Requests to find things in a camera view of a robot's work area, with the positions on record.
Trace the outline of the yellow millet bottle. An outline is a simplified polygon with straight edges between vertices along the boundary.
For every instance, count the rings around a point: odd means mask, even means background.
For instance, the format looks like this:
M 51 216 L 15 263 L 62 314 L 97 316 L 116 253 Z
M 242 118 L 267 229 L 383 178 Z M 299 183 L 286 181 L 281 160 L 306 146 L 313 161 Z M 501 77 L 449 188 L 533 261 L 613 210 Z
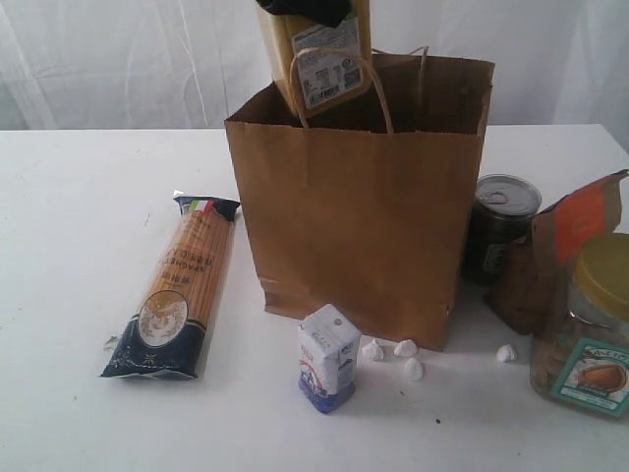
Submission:
M 274 16 L 257 4 L 272 78 L 294 115 L 313 117 L 371 87 L 363 63 L 353 59 L 372 59 L 371 3 L 351 2 L 353 11 L 336 28 L 296 15 Z

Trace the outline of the brown paper shopping bag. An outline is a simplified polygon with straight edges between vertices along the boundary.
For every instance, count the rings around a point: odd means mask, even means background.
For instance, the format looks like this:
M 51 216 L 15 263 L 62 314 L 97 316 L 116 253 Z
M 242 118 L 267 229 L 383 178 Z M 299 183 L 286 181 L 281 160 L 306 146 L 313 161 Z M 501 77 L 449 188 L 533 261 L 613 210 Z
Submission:
M 361 332 L 442 350 L 494 66 L 376 54 L 365 94 L 301 122 L 270 85 L 225 127 L 272 314 L 335 306 Z

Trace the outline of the dark can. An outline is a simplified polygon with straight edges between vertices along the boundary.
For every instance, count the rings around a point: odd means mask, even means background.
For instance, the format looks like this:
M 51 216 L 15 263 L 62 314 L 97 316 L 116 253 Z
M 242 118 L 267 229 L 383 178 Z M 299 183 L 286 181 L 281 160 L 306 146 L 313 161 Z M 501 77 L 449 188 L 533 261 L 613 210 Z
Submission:
M 530 232 L 542 203 L 539 190 L 512 175 L 479 179 L 462 262 L 462 276 L 489 286 L 500 275 L 509 244 Z

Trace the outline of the brown kraft pouch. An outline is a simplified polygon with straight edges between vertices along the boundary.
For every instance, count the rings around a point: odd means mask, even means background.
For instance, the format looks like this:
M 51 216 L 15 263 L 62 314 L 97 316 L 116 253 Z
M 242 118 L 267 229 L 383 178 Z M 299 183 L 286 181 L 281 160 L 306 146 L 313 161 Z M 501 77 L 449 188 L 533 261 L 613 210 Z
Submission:
M 585 243 L 620 224 L 620 182 L 627 176 L 623 169 L 564 196 L 533 218 L 527 236 L 508 245 L 486 303 L 512 330 L 543 330 L 556 295 L 565 290 L 569 263 Z

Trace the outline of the glass nut jar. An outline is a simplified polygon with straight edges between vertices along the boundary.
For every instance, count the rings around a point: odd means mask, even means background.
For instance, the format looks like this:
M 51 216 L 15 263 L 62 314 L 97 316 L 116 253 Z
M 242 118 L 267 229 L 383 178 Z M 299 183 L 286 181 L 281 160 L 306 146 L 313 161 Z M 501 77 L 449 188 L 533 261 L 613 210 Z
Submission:
M 570 408 L 628 420 L 628 235 L 587 242 L 533 339 L 530 382 Z

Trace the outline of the white backdrop curtain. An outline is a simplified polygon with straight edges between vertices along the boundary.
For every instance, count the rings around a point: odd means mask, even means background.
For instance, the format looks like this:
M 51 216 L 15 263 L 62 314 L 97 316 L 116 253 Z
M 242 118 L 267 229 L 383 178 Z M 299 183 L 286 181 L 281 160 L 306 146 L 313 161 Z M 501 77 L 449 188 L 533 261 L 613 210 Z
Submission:
M 494 124 L 628 139 L 624 1 L 374 1 L 372 44 L 495 64 Z M 213 128 L 270 83 L 252 1 L 5 1 L 1 126 Z

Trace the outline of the small white blue milk carton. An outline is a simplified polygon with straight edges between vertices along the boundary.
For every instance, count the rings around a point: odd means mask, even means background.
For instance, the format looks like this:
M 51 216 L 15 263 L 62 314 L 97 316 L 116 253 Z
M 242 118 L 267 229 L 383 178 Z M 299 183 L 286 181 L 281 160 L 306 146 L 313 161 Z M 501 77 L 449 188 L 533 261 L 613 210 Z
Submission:
M 333 412 L 354 394 L 361 336 L 330 304 L 299 324 L 298 386 L 320 413 Z

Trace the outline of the white garlic clove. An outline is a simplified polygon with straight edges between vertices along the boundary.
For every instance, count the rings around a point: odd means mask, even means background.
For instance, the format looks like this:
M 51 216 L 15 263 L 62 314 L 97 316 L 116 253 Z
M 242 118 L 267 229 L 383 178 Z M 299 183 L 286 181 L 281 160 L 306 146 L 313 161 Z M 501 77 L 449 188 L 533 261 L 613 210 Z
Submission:
M 424 364 L 415 357 L 408 358 L 404 363 L 403 372 L 408 380 L 418 382 L 424 376 Z
M 411 358 L 418 353 L 418 346 L 412 339 L 405 339 L 394 346 L 394 355 L 401 358 Z
M 361 352 L 363 357 L 371 362 L 381 362 L 385 357 L 382 346 L 375 338 L 371 342 L 365 344 L 362 347 Z
M 500 363 L 513 363 L 518 360 L 518 352 L 513 345 L 504 344 L 497 349 L 495 357 Z

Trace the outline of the spaghetti pack, blue ends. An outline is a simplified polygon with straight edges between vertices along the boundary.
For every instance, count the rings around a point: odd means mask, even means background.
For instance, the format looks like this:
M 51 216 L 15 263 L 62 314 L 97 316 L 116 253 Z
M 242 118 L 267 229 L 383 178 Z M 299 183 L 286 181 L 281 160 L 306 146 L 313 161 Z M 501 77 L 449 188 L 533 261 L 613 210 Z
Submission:
M 177 229 L 101 375 L 195 379 L 213 329 L 240 203 L 173 195 Z

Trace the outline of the torn clear plastic scrap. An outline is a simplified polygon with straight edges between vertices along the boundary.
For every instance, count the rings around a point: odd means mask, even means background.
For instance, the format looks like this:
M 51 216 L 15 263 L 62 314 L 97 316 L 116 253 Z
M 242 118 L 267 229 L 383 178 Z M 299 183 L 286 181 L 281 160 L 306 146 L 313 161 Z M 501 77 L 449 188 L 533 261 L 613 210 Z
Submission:
M 119 342 L 119 337 L 116 335 L 112 335 L 109 339 L 103 344 L 104 352 L 113 352 L 117 347 Z

